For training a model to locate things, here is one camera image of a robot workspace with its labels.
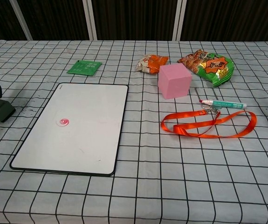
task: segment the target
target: green packet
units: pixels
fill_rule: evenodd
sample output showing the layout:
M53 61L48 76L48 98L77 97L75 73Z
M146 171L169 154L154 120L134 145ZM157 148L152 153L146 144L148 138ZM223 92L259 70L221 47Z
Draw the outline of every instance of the green packet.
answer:
M79 60L68 70L68 74L93 76L101 64L101 62Z
M200 49L179 59L178 62L183 63L198 76L211 81L214 87L227 82L234 70L234 63L229 58Z

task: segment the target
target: snack bag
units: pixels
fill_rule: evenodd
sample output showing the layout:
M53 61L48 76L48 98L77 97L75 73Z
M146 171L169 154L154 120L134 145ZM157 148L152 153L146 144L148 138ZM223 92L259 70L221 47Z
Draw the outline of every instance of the snack bag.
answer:
M161 65L165 65L169 57L145 55L137 64L135 71L158 73Z
M214 87L228 81L234 70L234 63L229 58L200 49L179 59L178 62L183 63L198 76L211 81Z

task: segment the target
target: red swirl drawing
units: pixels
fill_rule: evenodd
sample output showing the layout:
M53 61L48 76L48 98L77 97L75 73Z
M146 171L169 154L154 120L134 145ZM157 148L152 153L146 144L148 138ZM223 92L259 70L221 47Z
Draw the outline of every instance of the red swirl drawing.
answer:
M64 126L66 126L66 125L69 124L69 119L67 119L67 118L62 118L62 119L59 121L59 123L56 122L56 124L57 124L58 126L60 126L60 127L64 127Z

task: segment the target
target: teal pen cap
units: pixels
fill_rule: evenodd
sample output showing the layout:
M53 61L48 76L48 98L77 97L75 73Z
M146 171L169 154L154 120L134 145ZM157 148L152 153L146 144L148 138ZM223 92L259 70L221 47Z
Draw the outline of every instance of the teal pen cap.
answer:
M227 107L227 108L234 108L234 109L246 109L247 105L244 103L236 103L236 102L227 102L227 101L218 101L218 100L199 100L200 103L215 106L215 107Z

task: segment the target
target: checkered tablecloth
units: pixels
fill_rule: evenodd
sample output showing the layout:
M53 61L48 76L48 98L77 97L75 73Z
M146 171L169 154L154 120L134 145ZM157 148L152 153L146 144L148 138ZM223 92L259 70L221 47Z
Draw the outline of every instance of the checkered tablecloth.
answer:
M165 100L157 75L134 71L145 54L176 63L198 49L232 58L231 80L213 89L193 75L188 96ZM67 74L79 59L103 64L93 77ZM129 85L113 176L9 167L62 82ZM0 223L268 223L268 42L0 41L0 85L2 99L16 108L0 123ZM169 113L201 109L199 98L246 103L257 127L239 139L179 137L160 129ZM235 134L248 121L239 116L210 132Z

